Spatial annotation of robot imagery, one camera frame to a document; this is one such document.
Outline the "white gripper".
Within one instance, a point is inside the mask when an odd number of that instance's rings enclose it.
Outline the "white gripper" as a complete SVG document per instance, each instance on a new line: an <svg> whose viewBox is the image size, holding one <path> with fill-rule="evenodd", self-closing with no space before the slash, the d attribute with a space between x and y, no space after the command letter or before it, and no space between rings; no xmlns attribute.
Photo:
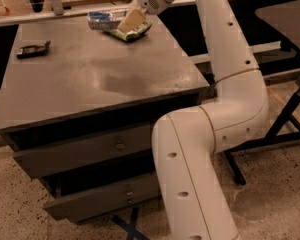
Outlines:
<svg viewBox="0 0 300 240"><path fill-rule="evenodd" d="M171 0L137 0L148 14L158 15L171 4ZM120 22L118 30L123 33L128 33L146 20L145 13L137 8L131 9L125 18Z"/></svg>

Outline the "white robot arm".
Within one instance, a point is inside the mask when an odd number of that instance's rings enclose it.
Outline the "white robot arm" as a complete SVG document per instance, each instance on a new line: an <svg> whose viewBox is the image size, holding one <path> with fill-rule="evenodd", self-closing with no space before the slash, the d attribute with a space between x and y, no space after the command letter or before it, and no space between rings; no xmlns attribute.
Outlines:
<svg viewBox="0 0 300 240"><path fill-rule="evenodd" d="M175 0L134 0L157 15ZM173 240L241 240L211 158L252 138L269 102L261 71L228 0L195 0L216 98L162 116L152 133L156 174Z"/></svg>

